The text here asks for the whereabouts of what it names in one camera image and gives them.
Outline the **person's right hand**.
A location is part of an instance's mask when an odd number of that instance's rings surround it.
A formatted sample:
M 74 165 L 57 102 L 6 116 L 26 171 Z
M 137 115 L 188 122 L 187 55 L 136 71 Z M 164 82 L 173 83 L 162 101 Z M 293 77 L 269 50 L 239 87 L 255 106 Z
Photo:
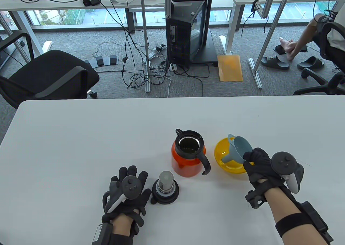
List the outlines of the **person's right hand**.
M 291 201 L 295 201 L 292 193 L 284 184 L 285 180 L 273 170 L 271 159 L 263 149 L 255 148 L 251 152 L 246 152 L 243 158 L 245 160 L 243 167 L 250 183 L 255 188 L 245 196 L 246 201 L 250 203 L 253 209 L 259 208 L 267 201 L 264 196 L 266 191 L 276 187 L 280 188 Z

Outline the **person's left hand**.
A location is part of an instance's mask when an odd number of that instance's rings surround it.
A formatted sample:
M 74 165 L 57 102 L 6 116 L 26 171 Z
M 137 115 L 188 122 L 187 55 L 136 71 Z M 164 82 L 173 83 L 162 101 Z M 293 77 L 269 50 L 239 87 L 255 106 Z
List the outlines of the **person's left hand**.
M 109 190 L 102 198 L 104 215 L 101 221 L 113 226 L 114 235 L 133 238 L 144 225 L 145 206 L 152 193 L 144 188 L 147 178 L 148 173 L 137 173 L 134 165 L 121 167 L 118 176 L 111 178 Z

